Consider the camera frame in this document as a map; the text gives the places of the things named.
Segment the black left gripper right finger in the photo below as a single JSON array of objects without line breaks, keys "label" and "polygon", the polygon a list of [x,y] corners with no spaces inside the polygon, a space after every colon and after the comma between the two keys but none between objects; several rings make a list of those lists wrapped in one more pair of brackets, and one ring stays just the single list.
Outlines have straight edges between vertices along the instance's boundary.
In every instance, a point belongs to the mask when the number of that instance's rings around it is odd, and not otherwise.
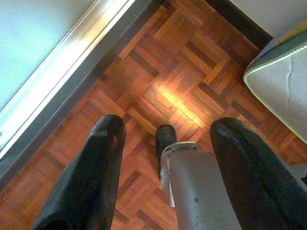
[{"label": "black left gripper right finger", "polygon": [[210,138],[242,230],[307,230],[307,170],[295,173],[240,120],[214,121]]}]

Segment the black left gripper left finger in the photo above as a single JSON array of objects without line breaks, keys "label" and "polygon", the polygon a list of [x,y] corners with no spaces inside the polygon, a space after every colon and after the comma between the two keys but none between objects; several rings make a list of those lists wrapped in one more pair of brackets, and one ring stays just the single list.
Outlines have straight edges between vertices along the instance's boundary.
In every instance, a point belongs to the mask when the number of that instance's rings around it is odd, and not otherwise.
[{"label": "black left gripper left finger", "polygon": [[103,116],[60,174],[31,230],[110,230],[125,139],[123,119]]}]

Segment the silver robot left leg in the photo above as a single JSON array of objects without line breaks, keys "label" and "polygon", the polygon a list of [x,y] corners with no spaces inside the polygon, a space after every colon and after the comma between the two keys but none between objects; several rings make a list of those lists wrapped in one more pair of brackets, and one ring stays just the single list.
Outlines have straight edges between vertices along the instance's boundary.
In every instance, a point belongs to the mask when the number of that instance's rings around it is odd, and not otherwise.
[{"label": "silver robot left leg", "polygon": [[160,159],[163,192],[176,210],[178,230],[242,230],[214,155],[185,141],[167,146]]}]

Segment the white quilted mattress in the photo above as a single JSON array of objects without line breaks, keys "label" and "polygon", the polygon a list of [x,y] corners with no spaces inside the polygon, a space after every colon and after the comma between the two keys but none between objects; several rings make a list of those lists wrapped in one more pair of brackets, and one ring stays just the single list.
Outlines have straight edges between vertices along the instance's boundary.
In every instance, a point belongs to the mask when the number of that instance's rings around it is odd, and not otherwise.
[{"label": "white quilted mattress", "polygon": [[261,52],[245,70],[252,94],[307,144],[307,31]]}]

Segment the aluminium sliding door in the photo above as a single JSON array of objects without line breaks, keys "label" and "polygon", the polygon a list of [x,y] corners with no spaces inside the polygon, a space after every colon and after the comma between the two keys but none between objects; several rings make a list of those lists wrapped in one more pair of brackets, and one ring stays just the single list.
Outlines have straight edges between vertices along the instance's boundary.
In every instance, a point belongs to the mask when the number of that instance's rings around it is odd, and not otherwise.
[{"label": "aluminium sliding door", "polygon": [[0,192],[165,0],[0,0]]}]

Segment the black skirting board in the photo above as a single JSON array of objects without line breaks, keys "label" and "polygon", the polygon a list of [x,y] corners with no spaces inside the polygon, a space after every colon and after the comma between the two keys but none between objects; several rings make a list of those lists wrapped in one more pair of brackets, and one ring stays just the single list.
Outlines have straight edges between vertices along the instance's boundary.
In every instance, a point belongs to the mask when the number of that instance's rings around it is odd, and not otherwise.
[{"label": "black skirting board", "polygon": [[272,36],[243,13],[230,0],[205,0],[257,48],[263,49]]}]

